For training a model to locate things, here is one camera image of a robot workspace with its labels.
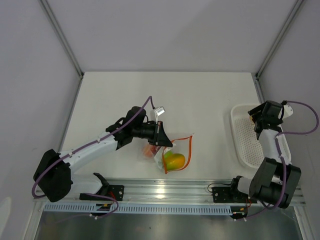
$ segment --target plastic bag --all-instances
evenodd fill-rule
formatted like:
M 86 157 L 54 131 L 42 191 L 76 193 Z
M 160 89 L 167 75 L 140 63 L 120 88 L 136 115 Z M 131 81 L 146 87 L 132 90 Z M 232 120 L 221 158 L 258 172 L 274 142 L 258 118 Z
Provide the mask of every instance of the plastic bag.
M 165 174 L 185 169 L 192 156 L 192 137 L 176 138 L 172 140 L 173 147 L 153 146 L 147 144 L 142 152 L 145 158 L 154 159 L 158 168 Z

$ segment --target white tray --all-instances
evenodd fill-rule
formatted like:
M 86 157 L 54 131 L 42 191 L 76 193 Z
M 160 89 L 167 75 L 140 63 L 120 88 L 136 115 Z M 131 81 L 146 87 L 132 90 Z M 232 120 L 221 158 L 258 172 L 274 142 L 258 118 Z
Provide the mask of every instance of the white tray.
M 264 160 L 264 153 L 248 111 L 257 106 L 258 104 L 239 104 L 231 110 L 231 128 L 238 159 L 242 164 L 255 169 L 258 169 Z M 284 135 L 279 137 L 279 144 L 286 155 L 285 162 L 290 163 L 291 154 Z

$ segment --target white wall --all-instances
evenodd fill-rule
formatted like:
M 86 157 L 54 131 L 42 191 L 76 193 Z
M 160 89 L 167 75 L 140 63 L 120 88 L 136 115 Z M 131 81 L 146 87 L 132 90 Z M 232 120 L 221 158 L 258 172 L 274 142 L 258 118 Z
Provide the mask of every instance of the white wall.
M 296 100 L 310 104 L 320 114 L 320 1 L 308 0 L 270 65 L 262 74 L 266 99 Z M 293 105 L 284 129 L 307 131 L 315 117 Z M 320 130 L 309 136 L 288 135 L 292 162 L 302 170 L 300 184 L 314 227 L 320 226 Z M 320 239 L 319 228 L 316 229 Z
M 0 1 L 0 202 L 12 209 L 2 239 L 18 240 L 33 174 L 57 149 L 79 79 L 36 0 Z
M 295 0 L 49 0 L 84 71 L 257 72 Z

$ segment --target yellow mango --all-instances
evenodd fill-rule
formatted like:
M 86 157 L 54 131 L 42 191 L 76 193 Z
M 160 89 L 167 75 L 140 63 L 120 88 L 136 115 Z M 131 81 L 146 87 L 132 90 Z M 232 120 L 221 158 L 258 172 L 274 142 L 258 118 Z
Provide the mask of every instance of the yellow mango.
M 164 158 L 164 163 L 166 165 L 166 170 L 169 172 L 181 169 L 186 163 L 186 158 L 183 154 L 174 153 Z

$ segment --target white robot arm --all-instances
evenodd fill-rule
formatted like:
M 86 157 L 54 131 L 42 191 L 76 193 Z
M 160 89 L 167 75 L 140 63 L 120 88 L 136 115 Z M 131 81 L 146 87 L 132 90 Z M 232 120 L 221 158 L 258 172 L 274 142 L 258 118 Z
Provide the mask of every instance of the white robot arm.
M 277 207 L 286 208 L 289 206 L 298 185 L 301 170 L 291 165 L 283 146 L 279 144 L 281 141 L 275 139 L 284 138 L 283 135 L 279 135 L 282 132 L 279 125 L 283 123 L 284 118 L 293 114 L 293 109 L 286 102 L 280 104 L 266 101 L 248 113 L 255 124 L 254 131 L 262 146 L 264 160 L 253 179 L 242 176 L 234 178 L 231 183 L 231 191 L 234 194 L 239 191 L 251 198 L 272 205 L 276 205 L 281 199 Z M 284 162 L 286 176 L 283 176 Z M 282 195 L 283 185 L 279 181 L 283 181 L 284 177 L 286 177 L 286 185 Z
M 146 111 L 142 107 L 134 106 L 127 112 L 126 117 L 120 118 L 105 132 L 86 144 L 60 153 L 53 149 L 48 150 L 44 153 L 33 176 L 35 181 L 32 188 L 33 197 L 46 196 L 51 202 L 57 202 L 68 193 L 106 193 L 109 184 L 99 173 L 94 173 L 94 176 L 74 173 L 99 156 L 131 143 L 133 138 L 147 139 L 149 144 L 155 146 L 172 147 L 173 144 L 165 133 L 163 122 L 158 121 L 158 116 L 164 112 L 163 107 L 154 108 L 151 119 L 155 120 L 144 122 Z M 44 195 L 35 194 L 37 185 Z

